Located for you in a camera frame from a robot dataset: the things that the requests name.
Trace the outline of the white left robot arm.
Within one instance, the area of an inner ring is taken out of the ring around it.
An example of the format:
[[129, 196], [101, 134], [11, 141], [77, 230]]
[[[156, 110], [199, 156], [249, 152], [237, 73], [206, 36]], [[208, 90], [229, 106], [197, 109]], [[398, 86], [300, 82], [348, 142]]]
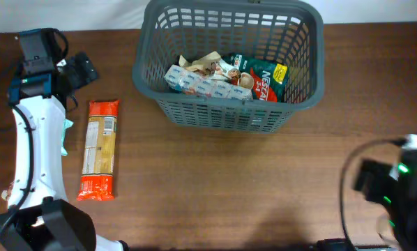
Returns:
[[97, 235], [91, 217], [68, 202], [61, 148], [67, 99], [98, 78], [88, 56], [68, 56], [58, 29], [20, 32], [23, 57], [8, 87], [17, 131], [15, 178], [0, 214], [6, 250], [128, 250]]

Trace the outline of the orange spaghetti packet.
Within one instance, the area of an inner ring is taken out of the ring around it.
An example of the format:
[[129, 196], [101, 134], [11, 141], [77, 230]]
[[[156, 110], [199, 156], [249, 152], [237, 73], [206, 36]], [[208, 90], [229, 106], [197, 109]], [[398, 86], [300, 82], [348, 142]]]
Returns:
[[114, 198], [114, 161], [119, 101], [91, 101], [77, 200]]

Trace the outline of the pink blue tissue multipack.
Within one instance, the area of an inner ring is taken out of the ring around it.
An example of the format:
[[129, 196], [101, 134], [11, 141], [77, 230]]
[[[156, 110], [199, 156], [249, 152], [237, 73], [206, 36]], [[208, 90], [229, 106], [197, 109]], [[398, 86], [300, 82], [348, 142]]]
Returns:
[[250, 89], [203, 77], [176, 65], [169, 68], [164, 79], [170, 88], [185, 94], [208, 98], [252, 100]]

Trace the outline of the green Nescafe coffee bag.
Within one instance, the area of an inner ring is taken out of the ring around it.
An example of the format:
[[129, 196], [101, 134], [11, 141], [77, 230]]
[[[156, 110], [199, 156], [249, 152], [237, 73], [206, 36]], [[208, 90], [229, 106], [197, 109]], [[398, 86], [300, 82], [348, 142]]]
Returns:
[[231, 83], [250, 89], [254, 100], [282, 102], [289, 81], [289, 68], [280, 63], [255, 59], [242, 54], [230, 54], [223, 60], [239, 71]]

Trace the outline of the grey plastic basket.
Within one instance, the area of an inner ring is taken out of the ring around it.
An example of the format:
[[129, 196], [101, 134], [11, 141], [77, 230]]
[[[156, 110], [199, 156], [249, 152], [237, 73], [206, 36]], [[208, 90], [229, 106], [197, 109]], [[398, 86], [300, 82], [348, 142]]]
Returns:
[[[281, 63], [289, 78], [280, 102], [179, 93], [165, 74], [180, 56], [236, 53]], [[170, 121], [201, 128], [274, 132], [324, 96], [324, 22], [304, 1], [150, 1], [132, 80]]]

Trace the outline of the cream paper pouch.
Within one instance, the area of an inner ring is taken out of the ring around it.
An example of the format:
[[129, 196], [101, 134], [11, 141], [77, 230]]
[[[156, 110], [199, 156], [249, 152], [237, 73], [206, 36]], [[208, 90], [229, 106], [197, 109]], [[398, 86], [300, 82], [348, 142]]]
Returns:
[[188, 62], [181, 55], [179, 66], [207, 78], [225, 82], [236, 81], [241, 76], [241, 71], [224, 61], [216, 51], [193, 62]]

